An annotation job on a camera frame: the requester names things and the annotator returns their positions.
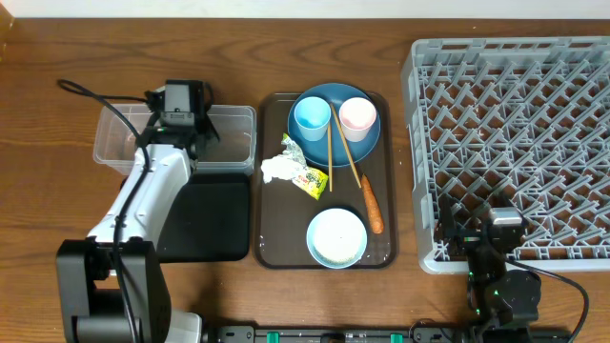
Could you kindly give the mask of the orange carrot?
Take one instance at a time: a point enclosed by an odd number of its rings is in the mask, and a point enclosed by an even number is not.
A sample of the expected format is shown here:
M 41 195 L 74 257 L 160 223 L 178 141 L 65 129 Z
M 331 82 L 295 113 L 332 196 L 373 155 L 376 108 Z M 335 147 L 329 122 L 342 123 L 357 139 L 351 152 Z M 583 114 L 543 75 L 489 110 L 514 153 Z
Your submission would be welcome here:
M 367 210 L 371 230 L 375 234 L 382 234 L 384 232 L 384 223 L 380 207 L 377 204 L 371 183 L 365 174 L 363 174 L 361 177 L 361 188 L 363 191 L 365 207 Z

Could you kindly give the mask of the yellow snack wrapper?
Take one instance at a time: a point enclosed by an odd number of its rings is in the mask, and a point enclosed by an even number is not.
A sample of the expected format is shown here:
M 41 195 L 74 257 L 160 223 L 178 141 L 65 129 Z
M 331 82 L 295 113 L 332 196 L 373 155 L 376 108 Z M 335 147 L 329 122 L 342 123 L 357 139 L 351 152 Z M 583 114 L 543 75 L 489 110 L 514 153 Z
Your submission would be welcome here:
M 291 181 L 315 200 L 324 192 L 329 176 L 323 171 L 309 167 L 303 150 L 287 134 L 282 135 L 281 144 L 285 146 L 282 156 L 291 163 Z

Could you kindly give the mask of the light blue bowl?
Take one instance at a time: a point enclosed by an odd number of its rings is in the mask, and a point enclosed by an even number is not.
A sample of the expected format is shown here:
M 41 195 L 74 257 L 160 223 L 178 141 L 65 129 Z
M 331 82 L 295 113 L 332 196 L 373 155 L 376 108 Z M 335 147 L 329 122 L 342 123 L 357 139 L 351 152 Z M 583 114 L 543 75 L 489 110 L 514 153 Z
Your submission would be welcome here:
M 311 257 L 323 267 L 347 269 L 363 256 L 368 234 L 356 214 L 331 208 L 311 220 L 306 232 L 306 245 Z

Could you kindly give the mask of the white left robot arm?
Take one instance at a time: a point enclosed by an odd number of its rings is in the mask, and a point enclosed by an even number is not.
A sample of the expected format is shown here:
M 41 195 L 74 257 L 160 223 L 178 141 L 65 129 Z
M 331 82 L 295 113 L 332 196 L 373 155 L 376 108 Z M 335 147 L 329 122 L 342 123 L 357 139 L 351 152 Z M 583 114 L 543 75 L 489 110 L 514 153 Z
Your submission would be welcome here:
M 104 218 L 65 240 L 55 266 L 69 342 L 198 342 L 203 320 L 172 307 L 156 246 L 196 160 L 219 136 L 206 113 L 164 112 L 140 132 L 132 171 Z

